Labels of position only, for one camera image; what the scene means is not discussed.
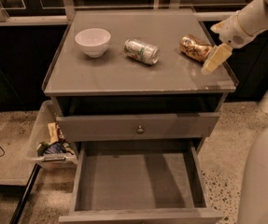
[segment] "drawer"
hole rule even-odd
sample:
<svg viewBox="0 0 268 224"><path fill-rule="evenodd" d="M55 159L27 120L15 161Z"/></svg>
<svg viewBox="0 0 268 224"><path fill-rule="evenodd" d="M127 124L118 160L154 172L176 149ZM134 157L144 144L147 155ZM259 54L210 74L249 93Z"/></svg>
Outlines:
<svg viewBox="0 0 268 224"><path fill-rule="evenodd" d="M58 117L66 139L77 141L207 137L219 113Z"/></svg>
<svg viewBox="0 0 268 224"><path fill-rule="evenodd" d="M209 224L191 140L83 142L69 216L59 223Z"/></svg>

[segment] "speckled floor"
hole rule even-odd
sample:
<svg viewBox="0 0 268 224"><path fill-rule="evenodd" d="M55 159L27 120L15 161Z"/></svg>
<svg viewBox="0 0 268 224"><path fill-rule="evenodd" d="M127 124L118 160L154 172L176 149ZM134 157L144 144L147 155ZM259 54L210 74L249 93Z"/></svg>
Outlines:
<svg viewBox="0 0 268 224"><path fill-rule="evenodd" d="M33 164L25 159L27 139L37 112L0 114L0 184L24 185ZM218 224L234 224L243 169L249 148L268 127L268 115L256 103L225 103L219 122L199 154L210 205L224 214ZM57 223L67 215L72 197L75 168L41 170L20 223ZM17 200L0 196L0 223L8 223Z"/></svg>

